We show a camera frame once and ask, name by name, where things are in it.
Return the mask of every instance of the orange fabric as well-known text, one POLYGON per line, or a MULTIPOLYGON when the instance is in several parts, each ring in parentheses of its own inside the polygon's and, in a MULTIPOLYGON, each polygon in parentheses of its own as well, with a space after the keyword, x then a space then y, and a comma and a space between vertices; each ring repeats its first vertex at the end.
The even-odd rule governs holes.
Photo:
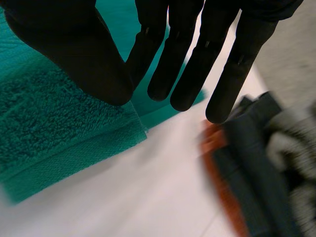
POLYGON ((212 159, 213 151, 226 146, 224 133, 218 124, 205 121, 204 126, 204 139, 201 143, 201 150, 206 172, 215 186, 222 206, 235 232, 239 237, 248 237, 248 229, 243 219, 238 200, 234 197, 225 180, 222 179, 212 159))

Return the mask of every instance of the gray fabric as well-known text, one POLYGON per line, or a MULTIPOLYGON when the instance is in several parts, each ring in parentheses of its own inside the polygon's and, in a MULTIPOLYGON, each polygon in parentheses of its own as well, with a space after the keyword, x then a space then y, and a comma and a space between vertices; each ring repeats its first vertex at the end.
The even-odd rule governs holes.
POLYGON ((267 155, 281 172, 296 170, 304 179, 290 193, 293 214, 304 236, 316 237, 316 101, 285 110, 270 120, 267 155))
POLYGON ((316 175, 313 153, 298 139, 282 132, 275 132, 267 146, 267 155, 279 171, 296 169, 304 177, 316 175))
POLYGON ((293 214, 297 223, 301 226, 305 237, 316 236, 316 188, 312 184, 305 183, 291 192, 290 201, 293 214))
MULTIPOLYGON (((291 143, 295 147, 293 149, 301 149, 301 151, 300 153, 291 153, 291 155, 296 157, 304 155, 305 157, 304 160, 295 163, 295 166, 302 171, 306 178, 316 180, 316 116, 312 112, 311 104, 293 107, 279 113, 270 120, 268 128, 292 138, 291 143)), ((287 151, 290 149, 288 144, 283 147, 287 147, 287 151)))

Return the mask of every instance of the green towel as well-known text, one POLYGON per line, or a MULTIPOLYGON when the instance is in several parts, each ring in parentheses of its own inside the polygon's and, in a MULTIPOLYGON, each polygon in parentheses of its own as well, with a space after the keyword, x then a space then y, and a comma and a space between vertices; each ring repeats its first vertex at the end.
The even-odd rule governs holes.
MULTIPOLYGON (((126 59, 140 29, 134 1, 101 0, 97 8, 126 59)), ((13 202, 138 144, 146 129, 177 113, 169 98, 147 96, 162 48, 132 101, 114 107, 84 94, 23 44, 2 9, 0 29, 0 182, 13 202)))

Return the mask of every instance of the white table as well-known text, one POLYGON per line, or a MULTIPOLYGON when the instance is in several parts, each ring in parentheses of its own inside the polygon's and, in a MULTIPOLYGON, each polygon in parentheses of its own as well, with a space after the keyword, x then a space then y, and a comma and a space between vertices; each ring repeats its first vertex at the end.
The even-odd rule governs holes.
MULTIPOLYGON (((0 236, 234 237, 198 148, 204 111, 233 41, 230 29, 205 83, 208 98, 151 129, 146 141, 17 206, 6 206, 1 193, 0 236)), ((265 90, 253 68, 240 95, 265 90)))

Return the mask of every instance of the black glove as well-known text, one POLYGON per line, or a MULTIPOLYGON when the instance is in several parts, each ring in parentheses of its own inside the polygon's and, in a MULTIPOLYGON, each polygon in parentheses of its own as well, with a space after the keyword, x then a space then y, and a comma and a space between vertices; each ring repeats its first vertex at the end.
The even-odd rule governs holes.
MULTIPOLYGON (((273 34, 278 20, 290 17, 303 0, 206 0, 200 36, 177 83, 171 105, 189 109, 201 90, 224 44, 228 29, 242 9, 236 40, 208 103, 206 117, 224 122, 239 94, 261 46, 273 34)), ((170 35, 148 87, 157 101, 167 98, 191 44, 203 0, 136 0, 141 32, 126 62, 135 86, 148 70, 162 43, 169 7, 170 35)))
MULTIPOLYGON (((126 103, 148 70, 163 41, 169 7, 169 38, 148 87, 152 99, 165 99, 191 44, 204 1, 136 0, 142 27, 126 65, 95 1, 0 0, 0 5, 21 40, 64 69, 83 91, 113 105, 126 103)), ((192 105, 241 8, 235 43, 206 109, 211 122, 225 121, 261 46, 278 20, 290 17, 302 1, 206 0, 198 43, 171 95, 171 105, 179 111, 192 105)))
POLYGON ((96 0, 0 0, 7 22, 26 44, 62 68, 86 93, 127 103, 133 84, 96 0))

